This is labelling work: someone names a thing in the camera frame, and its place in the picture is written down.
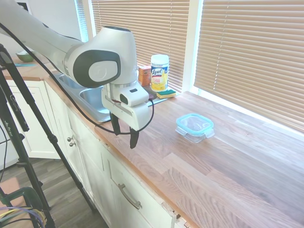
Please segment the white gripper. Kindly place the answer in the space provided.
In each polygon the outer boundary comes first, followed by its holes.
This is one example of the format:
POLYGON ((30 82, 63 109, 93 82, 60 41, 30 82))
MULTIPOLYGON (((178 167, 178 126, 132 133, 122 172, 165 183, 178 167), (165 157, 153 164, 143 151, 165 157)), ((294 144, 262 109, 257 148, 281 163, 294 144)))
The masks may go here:
POLYGON ((146 102, 149 94, 141 85, 104 85, 102 89, 103 106, 109 110, 113 132, 120 135, 119 120, 130 126, 130 148, 136 147, 139 130, 149 121, 146 102))

